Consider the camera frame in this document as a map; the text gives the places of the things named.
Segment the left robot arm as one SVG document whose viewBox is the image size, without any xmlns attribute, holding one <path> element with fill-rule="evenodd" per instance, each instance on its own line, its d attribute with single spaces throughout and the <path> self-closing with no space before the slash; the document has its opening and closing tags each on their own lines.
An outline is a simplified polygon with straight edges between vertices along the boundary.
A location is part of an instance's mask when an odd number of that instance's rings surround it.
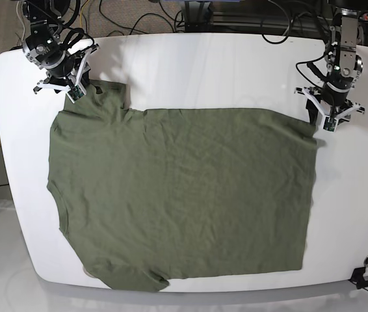
<svg viewBox="0 0 368 312">
<path fill-rule="evenodd" d="M 338 125 L 350 121 L 354 112 L 364 113 L 365 109 L 348 99 L 349 92 L 363 71 L 363 61 L 356 52 L 359 34 L 359 13 L 368 10 L 368 1 L 329 1 L 329 5 L 340 9 L 329 26 L 330 38 L 325 41 L 325 50 L 320 59 L 326 61 L 327 73 L 323 74 L 315 63 L 318 59 L 304 64 L 323 82 L 322 86 L 312 84 L 309 88 L 297 88 L 307 98 L 306 109 L 309 123 L 326 131 L 336 131 Z"/>
</svg>

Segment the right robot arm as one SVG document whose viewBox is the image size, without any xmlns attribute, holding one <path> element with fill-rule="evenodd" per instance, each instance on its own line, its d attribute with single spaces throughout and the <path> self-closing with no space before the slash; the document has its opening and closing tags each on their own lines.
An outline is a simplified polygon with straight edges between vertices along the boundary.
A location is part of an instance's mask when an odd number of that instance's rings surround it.
<svg viewBox="0 0 368 312">
<path fill-rule="evenodd" d="M 29 62 L 46 71 L 46 78 L 36 84 L 33 92 L 64 92 L 75 102 L 86 95 L 90 84 L 88 60 L 99 45 L 82 27 L 73 27 L 81 15 L 81 2 L 75 2 L 72 16 L 65 21 L 69 8 L 69 1 L 22 1 L 21 13 L 31 33 L 21 48 Z"/>
</svg>

